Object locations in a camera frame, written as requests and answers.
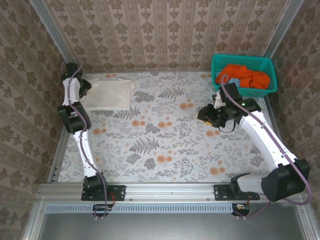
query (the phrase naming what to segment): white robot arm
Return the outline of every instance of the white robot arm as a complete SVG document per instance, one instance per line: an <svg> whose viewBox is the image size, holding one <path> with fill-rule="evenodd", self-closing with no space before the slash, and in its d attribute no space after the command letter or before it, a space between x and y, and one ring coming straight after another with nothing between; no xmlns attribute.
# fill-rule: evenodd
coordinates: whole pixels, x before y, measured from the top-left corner
<svg viewBox="0 0 320 240"><path fill-rule="evenodd" d="M68 100L68 86L69 86L69 82L70 82L70 77L67 77L66 79L63 80L63 86L64 86L64 100L63 100L63 104L62 106L64 107L63 109L66 109L67 106L69 106L69 100ZM80 92L80 87L81 87L81 82L79 81L78 78L73 78L71 80L70 86L69 86L69 91L70 91L70 102L71 104L75 104L75 103L80 103L80 96L79 96L79 92ZM70 115L75 115L76 113L74 111L70 112ZM96 175L96 170L94 170L92 167L89 166L88 162L85 159L84 154L87 156L88 161L95 166L95 168L97 168L100 172L101 170L99 169L99 166L97 165L92 152L91 152L91 146L90 146L90 142L89 142L89 131L90 129L87 128L86 131L84 131L82 133L82 145L83 145L83 149L84 152L81 149L80 146L80 133L82 131L82 128L80 128L77 131L72 131L72 125L75 122L69 121L68 122L68 128L67 130L69 130L69 133L72 133L73 138L78 146L79 152L80 152L80 156L81 156L81 161L82 161L82 165L83 165L83 169L84 169L84 176L89 178L92 176Z"/></svg>
<svg viewBox="0 0 320 240"><path fill-rule="evenodd" d="M225 84L224 87L232 99L249 111L251 115L237 107L220 90L217 95L212 96L215 101L214 106L208 104L207 107L202 108L198 113L198 119L215 128L225 127L226 121L234 120L253 139L270 172L267 176L245 173L232 177L229 186L231 195L235 199L239 196L246 198L247 194L245 193L251 192L265 195L271 202L276 202L302 192L306 185L287 157L305 179L308 179L310 172L309 163L305 159L298 159L284 146L268 125L260 106L253 98L243 99L235 83Z"/></svg>

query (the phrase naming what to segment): orange cloth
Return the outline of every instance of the orange cloth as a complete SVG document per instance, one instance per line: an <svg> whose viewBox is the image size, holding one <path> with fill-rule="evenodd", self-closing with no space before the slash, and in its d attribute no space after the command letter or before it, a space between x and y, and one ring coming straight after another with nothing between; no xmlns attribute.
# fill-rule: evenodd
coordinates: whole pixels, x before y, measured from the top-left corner
<svg viewBox="0 0 320 240"><path fill-rule="evenodd" d="M229 79L236 78L240 80L241 88L267 89L270 84L270 77L262 71L252 71L244 65L229 64L215 79L216 84L220 84L223 75L227 74Z"/></svg>

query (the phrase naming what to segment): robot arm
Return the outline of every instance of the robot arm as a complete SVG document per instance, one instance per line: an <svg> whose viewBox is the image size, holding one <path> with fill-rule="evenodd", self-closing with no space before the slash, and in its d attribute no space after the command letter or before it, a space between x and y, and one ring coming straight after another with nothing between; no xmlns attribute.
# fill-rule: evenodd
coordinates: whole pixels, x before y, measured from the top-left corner
<svg viewBox="0 0 320 240"><path fill-rule="evenodd" d="M284 146L268 125L264 114L261 112L261 108L253 98L243 100L235 83L225 84L225 89L238 104L264 123L277 143L285 150L285 153L281 153L274 140L271 139L257 120L235 106L220 88L217 95L214 96L214 106L209 104L207 107L201 109L198 113L198 119L216 128L225 127L226 121L234 120L253 139L263 155L270 172L267 176L256 176L246 173L233 177L230 188L235 198L243 193L254 192L263 194L270 201L276 202L302 192L305 189L305 184L284 155L287 155L292 162L294 162L306 179L310 171L308 162L305 159L298 160L298 158Z"/></svg>
<svg viewBox="0 0 320 240"><path fill-rule="evenodd" d="M78 65L76 63L66 64L66 73L61 76L64 86L64 101L62 106L58 107L58 114L61 117L66 130L73 135L80 152L84 169L82 199L101 199L103 198L102 195L104 194L104 186L102 182L104 181L106 183L106 180L101 173L99 165L96 163L95 158L92 155L89 141L91 122L88 114L80 102L80 98L87 94L87 91L91 88L91 84L82 79L81 71L79 71L70 81L72 75L77 70ZM77 109L87 123L87 128L82 133L82 137L81 132L85 128L84 121L70 107L70 104Z"/></svg>

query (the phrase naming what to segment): gray floor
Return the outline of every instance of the gray floor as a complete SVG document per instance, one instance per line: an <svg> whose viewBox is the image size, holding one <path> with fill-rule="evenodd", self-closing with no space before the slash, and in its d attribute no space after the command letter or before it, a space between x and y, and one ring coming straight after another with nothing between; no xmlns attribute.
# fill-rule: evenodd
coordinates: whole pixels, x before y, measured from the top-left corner
<svg viewBox="0 0 320 240"><path fill-rule="evenodd" d="M255 209L263 205L252 204ZM261 214L47 214L41 240L305 240L294 205L274 203Z"/></svg>

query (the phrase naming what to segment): teal basket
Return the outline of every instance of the teal basket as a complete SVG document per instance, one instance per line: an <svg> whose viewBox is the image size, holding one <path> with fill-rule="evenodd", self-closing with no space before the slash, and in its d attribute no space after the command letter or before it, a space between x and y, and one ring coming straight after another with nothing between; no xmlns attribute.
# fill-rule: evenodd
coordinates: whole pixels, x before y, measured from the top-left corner
<svg viewBox="0 0 320 240"><path fill-rule="evenodd" d="M271 80L268 89L238 87L238 91L242 96L263 98L268 93L274 93L277 91L278 84L276 72L273 63L269 58L259 56L215 54L212 57L211 77L216 92L221 87L216 84L216 73L222 71L228 64L245 65L250 70L264 72Z"/></svg>

